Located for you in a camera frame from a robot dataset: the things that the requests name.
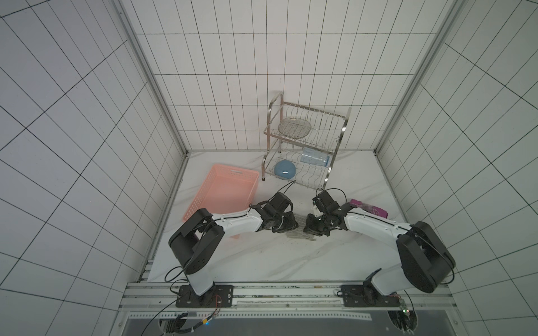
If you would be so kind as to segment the grey striped dishcloth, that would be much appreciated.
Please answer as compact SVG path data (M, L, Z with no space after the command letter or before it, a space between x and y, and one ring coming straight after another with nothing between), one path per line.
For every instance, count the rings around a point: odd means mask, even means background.
M304 227L298 227L294 230L285 232L285 235L290 239L302 239L307 241L315 241L316 236L307 232L304 232Z

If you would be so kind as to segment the pink plastic basket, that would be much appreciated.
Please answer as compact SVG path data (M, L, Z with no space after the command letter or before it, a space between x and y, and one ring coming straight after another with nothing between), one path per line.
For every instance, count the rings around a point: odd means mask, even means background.
M211 220L214 233L228 238L261 228L261 216L250 208L259 184L259 172L215 164L184 215L180 235L187 237L205 230Z

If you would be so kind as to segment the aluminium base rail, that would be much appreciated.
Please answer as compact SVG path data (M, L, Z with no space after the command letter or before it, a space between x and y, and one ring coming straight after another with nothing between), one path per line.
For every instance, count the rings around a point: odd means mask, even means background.
M342 286L356 289L361 282L221 282L220 291L226 294L220 303L203 307L178 307L175 294L181 285L141 282L128 284L120 301L119 313L112 327L112 335L122 335L130 319L174 319L186 313L195 321L214 319L354 319L371 320L372 311L390 312L395 320L410 318L421 311L440 311L448 321L442 328L456 335L467 335L458 308L448 288L438 288L432 294L417 290L399 291L396 298L388 299L388 306L366 307L354 304L345 306L338 295Z

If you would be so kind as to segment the clear blue plastic container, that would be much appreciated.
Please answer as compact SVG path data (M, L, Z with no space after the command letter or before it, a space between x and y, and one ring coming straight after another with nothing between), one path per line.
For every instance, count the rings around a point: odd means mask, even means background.
M330 161L330 155L317 151L312 148L303 148L301 162L309 165L327 167Z

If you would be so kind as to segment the steel two-tier dish rack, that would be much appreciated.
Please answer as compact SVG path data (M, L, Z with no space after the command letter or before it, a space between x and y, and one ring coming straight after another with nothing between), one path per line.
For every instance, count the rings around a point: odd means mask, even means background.
M312 125L310 134L302 139L290 139L278 132L278 125L284 118L302 118ZM266 154L261 162L261 178L274 176L273 168L281 160L289 160L296 165L296 176L292 181L307 188L324 189L331 175L336 156L345 135L350 115L340 115L310 106L286 102L282 92L270 101L265 117L263 134L266 140ZM303 148L312 148L330 155L327 167L301 162Z

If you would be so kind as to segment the purple snack packet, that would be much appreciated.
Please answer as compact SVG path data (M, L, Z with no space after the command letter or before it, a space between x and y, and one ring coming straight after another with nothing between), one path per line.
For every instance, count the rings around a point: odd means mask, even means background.
M377 206L373 206L371 204L367 204L367 203L364 203L364 202L361 202L359 200L355 200L355 199L351 199L349 201L349 203L353 206L356 206L357 208L359 209L362 209L363 211L366 211L370 214L373 214L375 216L379 216L379 217L382 217L382 218L388 218L388 212L385 211L384 209L380 208L380 207L377 207Z

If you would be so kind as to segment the round metal strainer plate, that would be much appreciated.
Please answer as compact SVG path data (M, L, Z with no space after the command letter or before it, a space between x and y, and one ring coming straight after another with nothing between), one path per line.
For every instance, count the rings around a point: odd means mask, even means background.
M277 129L284 137L302 139L310 134L312 125L308 120L289 117L282 119Z

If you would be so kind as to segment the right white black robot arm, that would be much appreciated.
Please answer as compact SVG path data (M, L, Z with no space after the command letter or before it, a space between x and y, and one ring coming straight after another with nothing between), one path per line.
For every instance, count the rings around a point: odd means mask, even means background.
M396 265L373 271L356 289L342 286L338 295L347 307L386 307L388 299L409 288L433 293L454 273L454 258L428 223L391 221L379 207L358 200L339 204L327 190L319 191L312 203L318 213L308 215L306 233L329 236L334 230L356 232L384 243L399 255Z

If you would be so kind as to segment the blue bowl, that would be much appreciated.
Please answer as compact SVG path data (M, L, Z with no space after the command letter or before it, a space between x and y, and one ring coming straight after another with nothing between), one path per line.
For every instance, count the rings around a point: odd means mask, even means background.
M289 160L281 160L275 164L273 173L282 179L293 180L296 176L296 165Z

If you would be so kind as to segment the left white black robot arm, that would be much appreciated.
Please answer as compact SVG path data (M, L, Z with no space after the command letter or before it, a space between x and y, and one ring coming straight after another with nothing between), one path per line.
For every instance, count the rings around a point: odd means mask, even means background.
M175 293L178 307L219 305L226 294L209 275L209 264L226 237L269 230L283 233L298 228L292 201L281 192L269 200L250 205L232 214L211 214L201 208L188 218L168 240L168 246L181 266L186 284Z

